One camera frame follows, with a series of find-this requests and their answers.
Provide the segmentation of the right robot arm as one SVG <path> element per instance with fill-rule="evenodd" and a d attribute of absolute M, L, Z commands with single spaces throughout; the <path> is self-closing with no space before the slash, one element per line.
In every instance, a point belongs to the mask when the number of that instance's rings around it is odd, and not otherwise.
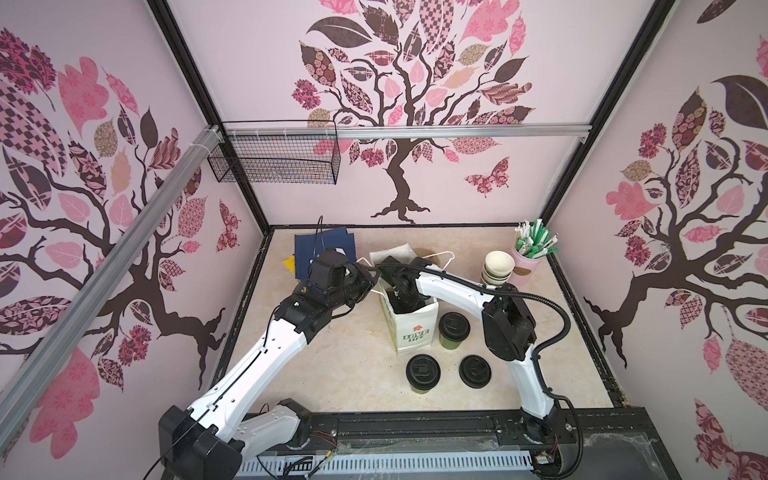
<path fill-rule="evenodd" d="M 556 302 L 519 291 L 511 284 L 487 286 L 450 274 L 435 265 L 412 265 L 392 258 L 377 266 L 393 290 L 413 303 L 433 297 L 477 317 L 487 349 L 509 368 L 521 402 L 523 436 L 532 444 L 553 448 L 561 467 L 537 469 L 541 479 L 565 479 L 578 469 L 584 454 L 584 435 L 573 402 L 547 384 L 541 353 L 566 339 L 572 327 L 569 314 Z M 562 319 L 560 331 L 539 341 L 530 302 L 551 309 Z"/>

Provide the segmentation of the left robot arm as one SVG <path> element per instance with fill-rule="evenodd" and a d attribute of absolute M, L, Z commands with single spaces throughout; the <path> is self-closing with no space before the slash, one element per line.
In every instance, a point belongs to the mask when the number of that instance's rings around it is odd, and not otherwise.
<path fill-rule="evenodd" d="M 291 442 L 302 414 L 290 404 L 248 412 L 266 387 L 314 337 L 353 309 L 378 281 L 378 271 L 335 250 L 319 254 L 310 274 L 274 309 L 253 347 L 210 390 L 186 409 L 170 407 L 159 427 L 166 479 L 232 479 L 243 462 Z"/>

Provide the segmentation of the green paper coffee cup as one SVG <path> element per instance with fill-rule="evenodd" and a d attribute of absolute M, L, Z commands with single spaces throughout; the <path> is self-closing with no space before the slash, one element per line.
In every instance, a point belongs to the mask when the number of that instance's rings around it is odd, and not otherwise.
<path fill-rule="evenodd" d="M 440 342 L 440 345 L 446 350 L 456 350 L 462 345 L 462 343 L 464 342 L 464 339 L 455 340 L 455 339 L 440 335 L 439 342 Z"/>

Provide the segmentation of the white illustrated paper bag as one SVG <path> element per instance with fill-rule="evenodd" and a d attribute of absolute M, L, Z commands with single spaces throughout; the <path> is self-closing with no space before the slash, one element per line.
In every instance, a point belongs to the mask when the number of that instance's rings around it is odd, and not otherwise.
<path fill-rule="evenodd" d="M 409 263 L 417 257 L 427 262 L 443 267 L 455 258 L 452 251 L 433 252 L 426 248 L 413 249 L 410 244 L 372 251 L 367 263 L 378 265 L 387 257 L 393 257 L 401 263 Z M 380 279 L 373 289 L 381 306 L 394 349 L 398 355 L 413 353 L 428 347 L 434 338 L 438 323 L 438 301 L 433 297 L 424 301 L 420 307 L 406 307 L 398 299 L 394 287 L 386 280 Z"/>

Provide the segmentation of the black cup lid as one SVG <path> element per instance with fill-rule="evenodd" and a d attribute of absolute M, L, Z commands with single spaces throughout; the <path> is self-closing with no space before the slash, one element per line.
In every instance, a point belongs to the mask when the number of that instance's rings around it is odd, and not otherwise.
<path fill-rule="evenodd" d="M 441 368 L 434 357 L 418 354 L 407 362 L 405 374 L 410 386 L 435 387 L 441 378 Z"/>
<path fill-rule="evenodd" d="M 463 342 L 470 334 L 469 320 L 461 313 L 448 312 L 441 316 L 438 330 L 442 340 Z"/>

